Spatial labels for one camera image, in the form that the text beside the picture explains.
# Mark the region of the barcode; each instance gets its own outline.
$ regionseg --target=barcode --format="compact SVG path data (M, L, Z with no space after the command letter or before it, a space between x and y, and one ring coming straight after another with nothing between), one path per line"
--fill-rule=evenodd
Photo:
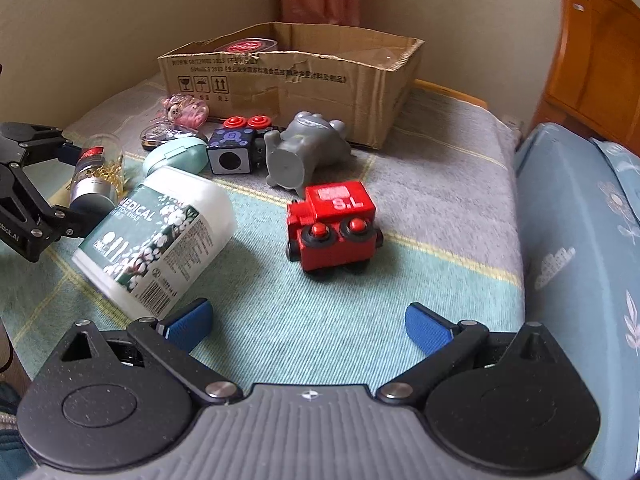
M171 298L162 290L158 282L151 282L145 291L140 294L138 301L154 316L159 316L162 309L167 306Z

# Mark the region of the toy cube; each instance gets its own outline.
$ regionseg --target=toy cube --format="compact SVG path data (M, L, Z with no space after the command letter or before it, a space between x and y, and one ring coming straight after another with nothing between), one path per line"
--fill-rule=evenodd
M229 117L215 130L207 144L213 174L251 173L265 162L264 134L272 130L271 119L254 116Z
M213 174L251 173L254 170L255 130L219 128L207 144Z

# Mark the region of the red button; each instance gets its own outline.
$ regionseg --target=red button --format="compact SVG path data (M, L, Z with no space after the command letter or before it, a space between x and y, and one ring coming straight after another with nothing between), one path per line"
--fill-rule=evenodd
M349 222L349 231L361 233L367 228L367 223L362 218L354 218Z
M327 228L326 225L318 222L311 226L311 234L316 238L324 238L329 234L329 229Z
M243 126L245 126L245 124L246 119L239 115L229 117L227 120L225 120L224 123L222 123L225 128L242 128Z
M247 121L247 124L251 128L261 130L263 128L268 128L269 126L271 126L271 119L266 115L255 115Z

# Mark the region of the metal screw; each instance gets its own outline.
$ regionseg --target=metal screw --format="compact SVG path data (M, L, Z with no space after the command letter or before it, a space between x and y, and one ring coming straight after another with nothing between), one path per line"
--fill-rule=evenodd
M413 392L407 383L387 383L380 388L380 394L387 399L406 399Z
M207 384L204 389L207 395L214 399L226 399L236 393L237 390L238 387L229 381L216 381L215 383Z

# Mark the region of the cardboard box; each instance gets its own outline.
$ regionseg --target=cardboard box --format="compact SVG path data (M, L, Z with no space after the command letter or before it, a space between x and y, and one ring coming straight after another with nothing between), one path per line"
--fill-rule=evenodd
M242 38L276 40L278 51L215 52ZM287 126L307 110L344 121L348 140L380 148L414 81L423 43L366 28L262 23L189 43L158 61L168 91L205 99L212 117L262 114Z

